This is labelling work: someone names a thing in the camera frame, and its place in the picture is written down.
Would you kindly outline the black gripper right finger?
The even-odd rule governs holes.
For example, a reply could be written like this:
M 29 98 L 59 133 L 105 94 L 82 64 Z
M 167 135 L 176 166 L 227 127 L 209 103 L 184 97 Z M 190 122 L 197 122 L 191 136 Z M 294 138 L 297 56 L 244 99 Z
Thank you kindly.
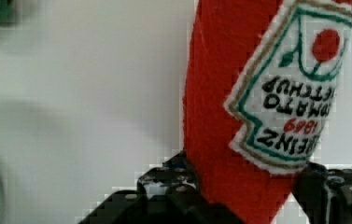
M 309 224 L 352 224 L 352 169 L 310 162 L 292 191 Z

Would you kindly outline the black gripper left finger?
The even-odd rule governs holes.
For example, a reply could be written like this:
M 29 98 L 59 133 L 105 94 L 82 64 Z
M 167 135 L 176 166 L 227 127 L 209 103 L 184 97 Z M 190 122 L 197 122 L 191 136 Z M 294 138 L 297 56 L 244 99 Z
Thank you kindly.
M 78 224 L 245 224 L 221 203 L 208 202 L 186 153 L 141 175 L 136 189 L 112 193 Z

